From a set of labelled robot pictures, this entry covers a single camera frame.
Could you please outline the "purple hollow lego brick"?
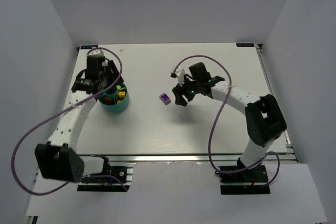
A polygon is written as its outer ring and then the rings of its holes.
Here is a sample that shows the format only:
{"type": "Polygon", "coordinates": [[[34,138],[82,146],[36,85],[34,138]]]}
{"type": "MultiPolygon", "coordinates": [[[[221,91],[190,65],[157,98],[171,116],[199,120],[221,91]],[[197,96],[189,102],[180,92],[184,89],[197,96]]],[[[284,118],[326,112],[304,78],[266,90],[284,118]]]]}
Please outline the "purple hollow lego brick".
{"type": "Polygon", "coordinates": [[[165,105],[168,105],[171,103],[171,99],[166,93],[162,93],[161,95],[159,95],[159,98],[165,105]]]}

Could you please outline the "orange studded lego brick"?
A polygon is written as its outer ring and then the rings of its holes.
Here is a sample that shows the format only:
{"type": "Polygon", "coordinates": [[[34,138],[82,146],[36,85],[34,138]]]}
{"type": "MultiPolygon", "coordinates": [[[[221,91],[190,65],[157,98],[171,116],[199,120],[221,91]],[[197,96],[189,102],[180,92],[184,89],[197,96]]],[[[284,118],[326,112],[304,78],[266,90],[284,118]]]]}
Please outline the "orange studded lego brick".
{"type": "Polygon", "coordinates": [[[105,97],[104,98],[104,103],[107,104],[107,105],[112,105],[112,99],[110,97],[105,97]]]}

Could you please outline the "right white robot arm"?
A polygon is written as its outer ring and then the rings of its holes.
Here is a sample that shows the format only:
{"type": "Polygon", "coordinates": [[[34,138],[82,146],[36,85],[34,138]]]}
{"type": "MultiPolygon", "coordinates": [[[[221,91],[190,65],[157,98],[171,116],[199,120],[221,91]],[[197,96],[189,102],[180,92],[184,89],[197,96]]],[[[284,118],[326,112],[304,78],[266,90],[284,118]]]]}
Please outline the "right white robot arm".
{"type": "Polygon", "coordinates": [[[190,66],[189,70],[190,74],[180,67],[171,71],[171,77],[178,81],[172,90],[175,104],[187,106],[197,94],[201,94],[243,114],[249,141],[233,172],[245,172],[258,166],[268,155],[273,142],[287,129],[276,98],[271,94],[254,95],[234,87],[223,77],[212,77],[202,62],[190,66]]]}

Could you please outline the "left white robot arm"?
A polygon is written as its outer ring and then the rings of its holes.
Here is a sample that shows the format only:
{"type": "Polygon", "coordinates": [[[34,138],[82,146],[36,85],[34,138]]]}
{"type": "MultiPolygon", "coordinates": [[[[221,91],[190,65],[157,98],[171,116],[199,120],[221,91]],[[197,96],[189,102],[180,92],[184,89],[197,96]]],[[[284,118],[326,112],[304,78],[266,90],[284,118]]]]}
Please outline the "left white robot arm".
{"type": "Polygon", "coordinates": [[[78,183],[90,175],[107,175],[108,161],[101,156],[83,156],[76,149],[87,116],[97,102],[96,94],[121,82],[113,61],[103,55],[87,56],[87,66],[74,81],[70,111],[60,119],[45,144],[38,144],[35,156],[43,178],[78,183]]]}

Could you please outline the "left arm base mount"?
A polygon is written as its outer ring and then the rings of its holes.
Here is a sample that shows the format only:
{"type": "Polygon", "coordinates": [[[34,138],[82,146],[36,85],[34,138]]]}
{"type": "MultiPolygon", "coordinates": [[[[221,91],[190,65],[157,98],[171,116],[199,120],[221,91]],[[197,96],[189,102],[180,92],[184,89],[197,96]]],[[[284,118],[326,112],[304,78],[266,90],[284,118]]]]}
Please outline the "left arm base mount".
{"type": "Polygon", "coordinates": [[[105,156],[82,156],[84,172],[77,186],[79,192],[123,192],[130,188],[127,166],[112,165],[105,156]]]}

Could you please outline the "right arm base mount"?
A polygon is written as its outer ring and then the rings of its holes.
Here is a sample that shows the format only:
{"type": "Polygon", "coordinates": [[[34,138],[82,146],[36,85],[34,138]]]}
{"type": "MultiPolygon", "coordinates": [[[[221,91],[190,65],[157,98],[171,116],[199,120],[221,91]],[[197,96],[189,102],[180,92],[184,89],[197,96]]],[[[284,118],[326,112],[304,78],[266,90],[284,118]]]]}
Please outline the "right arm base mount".
{"type": "Polygon", "coordinates": [[[221,195],[269,195],[270,187],[265,165],[240,173],[223,174],[215,171],[219,177],[221,195]]]}

